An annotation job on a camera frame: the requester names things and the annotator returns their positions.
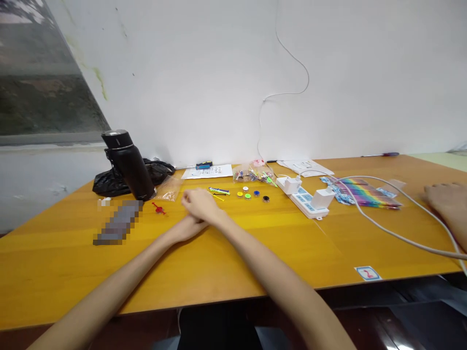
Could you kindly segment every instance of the white power strip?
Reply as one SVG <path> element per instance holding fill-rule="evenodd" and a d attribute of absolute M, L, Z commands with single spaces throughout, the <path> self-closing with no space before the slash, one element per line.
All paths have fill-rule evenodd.
<path fill-rule="evenodd" d="M 284 190 L 286 177 L 279 177 L 276 180 L 276 184 Z M 297 193 L 287 195 L 292 202 L 305 214 L 308 219 L 322 220 L 326 215 L 329 214 L 329 209 L 314 209 L 311 206 L 311 200 L 313 196 L 310 195 L 303 187 L 300 186 Z"/>

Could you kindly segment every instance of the small plastic bag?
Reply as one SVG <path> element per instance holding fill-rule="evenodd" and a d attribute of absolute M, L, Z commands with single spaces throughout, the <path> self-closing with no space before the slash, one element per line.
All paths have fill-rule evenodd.
<path fill-rule="evenodd" d="M 276 176 L 268 166 L 255 167 L 253 163 L 238 165 L 232 170 L 234 182 L 260 181 L 272 186 L 276 185 Z"/>
<path fill-rule="evenodd" d="M 157 194 L 154 199 L 175 202 L 179 195 L 182 183 L 183 180 L 168 175 L 164 182 L 157 187 Z"/>

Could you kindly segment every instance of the human hand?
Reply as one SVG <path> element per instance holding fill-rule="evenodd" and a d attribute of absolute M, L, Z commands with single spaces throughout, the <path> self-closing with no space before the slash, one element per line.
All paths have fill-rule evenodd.
<path fill-rule="evenodd" d="M 181 199 L 182 205 L 191 215 L 213 224 L 222 210 L 217 206 L 214 197 L 201 188 L 187 190 Z"/>
<path fill-rule="evenodd" d="M 454 182 L 425 186 L 429 205 L 443 217 L 451 214 L 467 214 L 467 186 Z"/>
<path fill-rule="evenodd" d="M 207 226 L 207 222 L 199 220 L 192 215 L 187 215 L 170 230 L 168 230 L 164 235 L 167 235 L 172 244 L 174 244 L 195 237 Z"/>

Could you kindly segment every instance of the paper document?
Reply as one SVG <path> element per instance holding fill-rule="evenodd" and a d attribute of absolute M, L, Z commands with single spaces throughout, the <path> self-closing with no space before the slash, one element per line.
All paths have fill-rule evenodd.
<path fill-rule="evenodd" d="M 225 176 L 233 176 L 232 173 L 232 165 L 231 164 L 224 164 L 224 165 L 213 165 L 209 169 L 187 169 L 185 173 L 181 177 L 183 180 L 189 179 L 198 179 L 198 178 L 212 178 L 212 177 L 225 177 Z"/>
<path fill-rule="evenodd" d="M 317 162 L 311 159 L 302 159 L 302 160 L 278 160 L 277 164 L 282 165 L 283 167 L 289 168 L 296 172 L 297 174 L 309 170 L 306 173 L 303 173 L 303 177 L 310 177 L 310 176 L 326 176 L 323 173 L 319 173 L 318 171 L 325 172 L 330 175 L 334 175 L 332 171 L 328 168 L 319 165 Z"/>

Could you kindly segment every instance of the black plastic bag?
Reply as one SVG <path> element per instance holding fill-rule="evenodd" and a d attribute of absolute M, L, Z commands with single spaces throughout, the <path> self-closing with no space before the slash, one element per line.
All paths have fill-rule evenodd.
<path fill-rule="evenodd" d="M 162 184 L 167 175 L 173 175 L 175 168 L 169 163 L 160 160 L 151 161 L 143 158 L 149 177 L 154 186 Z M 122 194 L 131 193 L 125 180 L 116 168 L 96 175 L 92 191 L 104 197 L 116 197 Z"/>

